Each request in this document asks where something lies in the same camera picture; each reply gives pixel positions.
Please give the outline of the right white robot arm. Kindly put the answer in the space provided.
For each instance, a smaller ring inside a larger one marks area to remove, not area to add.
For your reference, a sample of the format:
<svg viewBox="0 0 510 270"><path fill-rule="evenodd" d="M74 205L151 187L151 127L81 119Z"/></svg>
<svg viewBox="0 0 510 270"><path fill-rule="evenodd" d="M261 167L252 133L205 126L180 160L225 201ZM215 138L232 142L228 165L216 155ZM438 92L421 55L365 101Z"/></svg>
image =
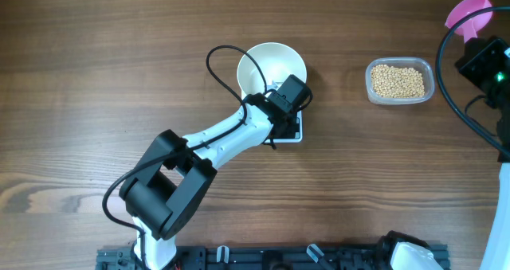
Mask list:
<svg viewBox="0 0 510 270"><path fill-rule="evenodd" d="M481 90L478 98L500 113L493 135L472 118L468 122L496 146L501 163L496 213L480 268L509 270L509 44L495 36L471 38L455 67Z"/></svg>

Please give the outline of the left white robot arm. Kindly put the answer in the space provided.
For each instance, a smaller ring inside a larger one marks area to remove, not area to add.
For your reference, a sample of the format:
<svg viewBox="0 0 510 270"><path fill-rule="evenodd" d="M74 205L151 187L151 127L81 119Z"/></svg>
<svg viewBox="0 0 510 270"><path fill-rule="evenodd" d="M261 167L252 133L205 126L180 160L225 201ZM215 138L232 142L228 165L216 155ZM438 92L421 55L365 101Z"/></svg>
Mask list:
<svg viewBox="0 0 510 270"><path fill-rule="evenodd" d="M275 91L247 95L235 113L204 131L159 134L120 187L139 234L134 252L142 265L169 266L177 253L176 234L198 209L219 168L285 133L311 98L310 88L291 75Z"/></svg>

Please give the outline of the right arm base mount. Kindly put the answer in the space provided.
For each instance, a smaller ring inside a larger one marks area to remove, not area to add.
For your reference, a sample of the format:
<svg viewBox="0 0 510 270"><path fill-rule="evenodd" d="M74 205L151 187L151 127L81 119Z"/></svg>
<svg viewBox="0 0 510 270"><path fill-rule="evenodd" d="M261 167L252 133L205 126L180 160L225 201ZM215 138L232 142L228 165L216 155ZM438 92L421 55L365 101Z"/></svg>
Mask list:
<svg viewBox="0 0 510 270"><path fill-rule="evenodd" d="M390 231L380 237L374 254L376 269L450 270L446 245L429 245L405 233Z"/></svg>

